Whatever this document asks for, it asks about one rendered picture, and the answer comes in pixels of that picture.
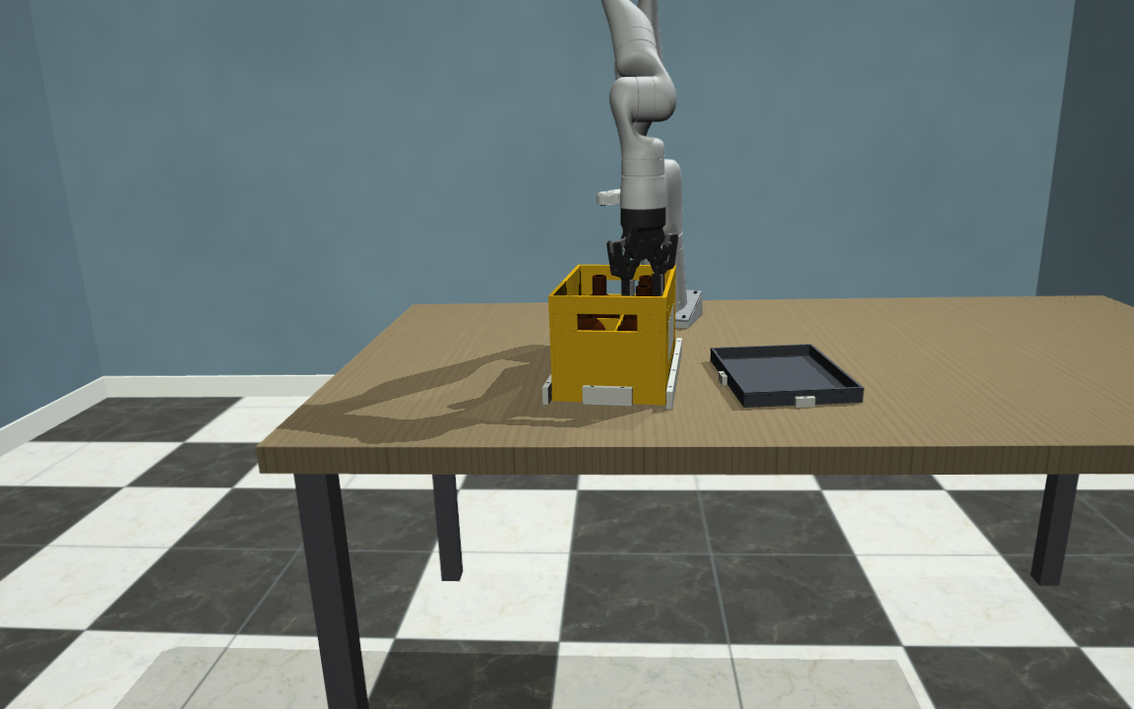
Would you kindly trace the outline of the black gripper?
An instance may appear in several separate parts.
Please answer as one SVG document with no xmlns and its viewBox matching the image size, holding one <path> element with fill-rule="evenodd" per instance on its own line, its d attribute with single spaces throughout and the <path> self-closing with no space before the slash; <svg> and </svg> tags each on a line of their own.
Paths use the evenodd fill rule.
<svg viewBox="0 0 1134 709">
<path fill-rule="evenodd" d="M 633 278 L 640 262 L 645 259 L 655 271 L 652 275 L 652 294 L 663 295 L 665 273 L 674 268 L 678 248 L 678 234 L 665 234 L 665 208 L 620 208 L 620 223 L 624 229 L 621 239 L 608 240 L 606 247 L 610 273 L 621 279 L 621 295 L 634 296 Z"/>
</svg>

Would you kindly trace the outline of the yellow bottle crate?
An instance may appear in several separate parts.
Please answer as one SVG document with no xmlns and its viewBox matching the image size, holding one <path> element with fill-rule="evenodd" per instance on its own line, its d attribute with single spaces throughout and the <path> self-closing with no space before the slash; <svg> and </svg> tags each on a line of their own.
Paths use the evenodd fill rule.
<svg viewBox="0 0 1134 709">
<path fill-rule="evenodd" d="M 582 387 L 633 387 L 633 404 L 665 405 L 675 349 L 676 265 L 665 273 L 661 296 L 598 296 L 593 276 L 612 277 L 610 265 L 577 265 L 548 296 L 552 400 L 584 400 Z M 606 331 L 579 329 L 579 314 L 596 318 Z M 636 315 L 636 331 L 618 331 L 624 315 Z"/>
</svg>

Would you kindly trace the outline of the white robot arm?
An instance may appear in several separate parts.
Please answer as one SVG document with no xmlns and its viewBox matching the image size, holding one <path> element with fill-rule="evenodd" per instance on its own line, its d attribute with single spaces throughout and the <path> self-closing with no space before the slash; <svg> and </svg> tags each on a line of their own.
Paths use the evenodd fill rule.
<svg viewBox="0 0 1134 709">
<path fill-rule="evenodd" d="M 623 176 L 620 189 L 598 193 L 596 205 L 631 210 L 666 206 L 665 233 L 678 234 L 675 311 L 679 311 L 687 306 L 682 171 L 678 162 L 665 159 L 662 140 L 648 136 L 650 124 L 667 120 L 676 107 L 672 81 L 662 66 L 658 0 L 638 0 L 638 8 L 629 0 L 601 0 L 601 3 L 615 52 L 616 81 L 610 88 L 610 107 L 620 140 Z"/>
</svg>

